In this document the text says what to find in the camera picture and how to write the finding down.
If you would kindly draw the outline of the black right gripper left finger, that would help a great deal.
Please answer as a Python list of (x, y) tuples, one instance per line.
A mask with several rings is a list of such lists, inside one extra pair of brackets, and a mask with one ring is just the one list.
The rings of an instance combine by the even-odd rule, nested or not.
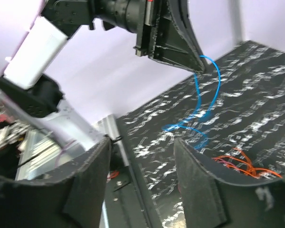
[(96, 228), (111, 157), (111, 140), (34, 180), (0, 176), (0, 228)]

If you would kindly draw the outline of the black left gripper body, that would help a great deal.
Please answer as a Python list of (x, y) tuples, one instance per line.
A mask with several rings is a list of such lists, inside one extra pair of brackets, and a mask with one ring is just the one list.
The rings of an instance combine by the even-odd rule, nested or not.
[(136, 34), (138, 57), (166, 57), (164, 44), (171, 19), (169, 0), (130, 0), (127, 5), (127, 30)]

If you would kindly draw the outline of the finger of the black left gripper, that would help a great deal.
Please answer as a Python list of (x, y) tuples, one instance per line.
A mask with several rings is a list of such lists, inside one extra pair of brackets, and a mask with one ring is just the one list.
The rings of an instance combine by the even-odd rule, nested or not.
[(200, 57), (203, 53), (191, 26), (188, 1), (169, 0), (167, 4), (177, 33), (188, 47), (191, 61), (187, 69), (190, 71), (206, 71), (208, 64), (206, 60), (202, 60), (202, 57)]
[(189, 72), (204, 73), (205, 71), (190, 71), (189, 69), (187, 69), (191, 61), (188, 54), (188, 47), (185, 41), (177, 33), (172, 18), (168, 20), (168, 26), (169, 28), (164, 30), (168, 33), (166, 36), (164, 36), (167, 39), (167, 41), (164, 42), (164, 44), (168, 48), (167, 56), (148, 58), (155, 62), (184, 69)]

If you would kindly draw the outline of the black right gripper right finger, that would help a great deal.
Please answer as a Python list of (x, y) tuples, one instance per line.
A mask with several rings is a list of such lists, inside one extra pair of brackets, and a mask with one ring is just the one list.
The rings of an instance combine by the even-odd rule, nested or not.
[(255, 179), (215, 162), (182, 139), (174, 157), (189, 228), (285, 228), (285, 175)]

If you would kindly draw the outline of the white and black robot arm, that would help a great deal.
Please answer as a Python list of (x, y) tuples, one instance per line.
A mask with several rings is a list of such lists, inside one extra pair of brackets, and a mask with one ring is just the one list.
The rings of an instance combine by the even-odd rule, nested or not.
[[(193, 77), (91, 126), (44, 70), (96, 18)], [(185, 0), (47, 0), (0, 76), (0, 228), (101, 222), (285, 228), (285, 53), (238, 41), (213, 61)]]

